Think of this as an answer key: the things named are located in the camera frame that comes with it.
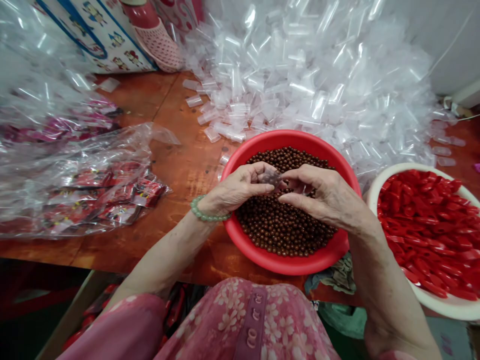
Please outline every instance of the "white bowl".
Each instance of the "white bowl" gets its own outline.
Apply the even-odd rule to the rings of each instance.
[[[437,175],[443,176],[446,179],[454,179],[453,177],[440,170],[437,170],[434,167],[414,162],[405,162],[388,167],[376,177],[376,179],[372,182],[370,189],[363,195],[363,199],[375,215],[377,215],[377,203],[380,189],[385,181],[387,181],[387,179],[394,174],[398,174],[410,169],[416,169],[423,172],[431,171]],[[470,200],[473,206],[480,208],[480,202],[470,191],[467,190],[465,186],[462,186],[460,190],[458,190],[457,194],[464,199]],[[448,298],[443,299],[432,294],[431,292],[425,291],[413,285],[410,281],[409,284],[411,285],[411,288],[413,289],[418,301],[440,315],[464,321],[480,319],[480,300],[468,301],[450,294],[448,294]]]

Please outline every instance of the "forearm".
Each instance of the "forearm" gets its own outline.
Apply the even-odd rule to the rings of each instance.
[[[146,252],[119,286],[109,307],[130,295],[151,293],[166,299],[218,223],[205,222],[189,211]]]
[[[350,234],[349,242],[355,282],[368,315],[365,342],[372,358],[399,350],[417,359],[441,359],[422,308],[378,221]]]

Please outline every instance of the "wooden table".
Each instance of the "wooden table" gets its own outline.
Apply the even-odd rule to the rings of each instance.
[[[187,213],[190,201],[207,193],[218,183],[222,166],[219,159],[238,145],[229,140],[210,143],[199,126],[199,108],[189,108],[185,99],[195,92],[183,88],[189,72],[118,75],[121,85],[113,93],[104,93],[125,113],[122,126],[153,121],[173,131],[181,145],[152,142],[153,172],[172,189],[155,209],[132,226],[93,236],[66,240],[0,241],[0,257],[74,266],[106,272],[127,273],[144,253],[171,230]],[[472,165],[480,163],[480,121],[461,121],[449,129],[450,135],[467,140],[467,146],[452,146],[457,166],[442,170],[461,179],[480,197],[480,174]],[[198,256],[182,275],[185,282],[213,286],[228,277],[238,276],[258,284],[290,283],[303,289],[306,276],[279,275],[248,260],[219,225]],[[346,295],[330,286],[320,285],[312,299],[361,305],[358,295]]]

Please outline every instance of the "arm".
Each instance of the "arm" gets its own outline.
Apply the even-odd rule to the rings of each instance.
[[[303,165],[282,177],[295,191],[282,195],[280,202],[349,233],[355,282],[368,316],[365,344],[370,356],[378,359],[386,351],[398,350],[417,359],[440,360],[422,308],[380,222],[362,199],[333,170]],[[305,186],[316,189],[315,199],[300,194]]]
[[[226,215],[238,209],[248,198],[273,191],[273,185],[259,183],[267,170],[276,171],[265,162],[240,166],[200,200],[198,209],[205,215]],[[151,293],[166,300],[170,289],[216,225],[214,222],[201,221],[190,210],[141,258],[104,311],[130,295]]]

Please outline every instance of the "elderly woman's hand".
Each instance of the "elderly woman's hand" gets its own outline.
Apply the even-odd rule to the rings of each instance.
[[[294,192],[278,198],[281,203],[303,210],[315,219],[359,235],[382,231],[380,223],[362,198],[334,170],[304,164],[281,175]],[[302,195],[316,189],[315,198]]]
[[[200,200],[198,209],[206,215],[226,215],[238,209],[248,198],[272,192],[274,185],[261,182],[266,175],[275,173],[280,174],[263,161],[242,165]]]

